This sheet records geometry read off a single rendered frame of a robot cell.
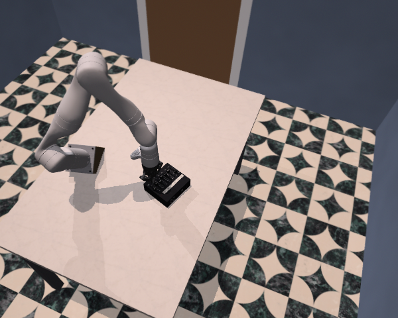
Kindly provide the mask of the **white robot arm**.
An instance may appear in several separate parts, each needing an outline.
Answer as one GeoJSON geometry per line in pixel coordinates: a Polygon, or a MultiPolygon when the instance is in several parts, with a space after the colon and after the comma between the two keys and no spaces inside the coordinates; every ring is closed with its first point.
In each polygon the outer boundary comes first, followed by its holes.
{"type": "Polygon", "coordinates": [[[155,167],[159,163],[156,124],[145,119],[132,101],[116,92],[108,80],[107,62],[97,52],[88,52],[78,60],[72,83],[35,152],[36,160],[51,173],[81,169],[89,164],[90,155],[86,150],[59,147],[56,141],[79,130],[92,95],[108,106],[129,127],[140,144],[131,153],[131,159],[140,158],[145,167],[155,167]]]}

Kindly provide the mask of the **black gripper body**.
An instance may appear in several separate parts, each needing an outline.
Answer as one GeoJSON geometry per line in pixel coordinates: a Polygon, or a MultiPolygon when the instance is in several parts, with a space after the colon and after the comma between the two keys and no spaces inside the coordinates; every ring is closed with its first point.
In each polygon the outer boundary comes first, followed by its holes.
{"type": "Polygon", "coordinates": [[[160,162],[159,162],[155,167],[153,167],[153,168],[147,168],[147,167],[145,167],[144,165],[142,165],[142,167],[143,167],[143,173],[145,172],[145,175],[146,175],[146,176],[150,176],[150,175],[151,175],[150,172],[155,173],[155,170],[157,170],[157,169],[159,168],[159,166],[160,166],[160,162]],[[154,171],[153,171],[153,170],[154,170],[154,171]]]}

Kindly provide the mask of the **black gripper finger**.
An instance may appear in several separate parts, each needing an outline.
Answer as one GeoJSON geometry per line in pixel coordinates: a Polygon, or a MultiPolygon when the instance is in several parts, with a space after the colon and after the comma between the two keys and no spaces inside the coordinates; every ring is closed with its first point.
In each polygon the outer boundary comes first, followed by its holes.
{"type": "Polygon", "coordinates": [[[161,162],[161,161],[159,161],[160,162],[160,166],[159,166],[159,168],[157,169],[157,170],[155,170],[155,173],[153,173],[154,174],[154,181],[156,180],[156,175],[160,172],[160,170],[161,170],[161,167],[162,167],[162,165],[163,165],[163,163],[161,162]]]}
{"type": "Polygon", "coordinates": [[[154,174],[153,174],[153,172],[150,172],[150,174],[151,174],[150,176],[146,176],[145,172],[144,172],[144,174],[142,176],[140,176],[139,178],[142,179],[143,181],[154,183],[155,182],[154,177],[153,177],[154,174]]]}

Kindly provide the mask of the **black lighting desk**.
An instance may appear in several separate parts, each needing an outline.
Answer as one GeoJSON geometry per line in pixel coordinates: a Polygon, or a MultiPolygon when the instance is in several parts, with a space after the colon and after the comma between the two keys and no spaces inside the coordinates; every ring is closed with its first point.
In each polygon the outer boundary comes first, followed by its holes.
{"type": "Polygon", "coordinates": [[[190,178],[166,163],[156,175],[155,183],[143,185],[146,192],[168,208],[190,186],[190,178]]]}

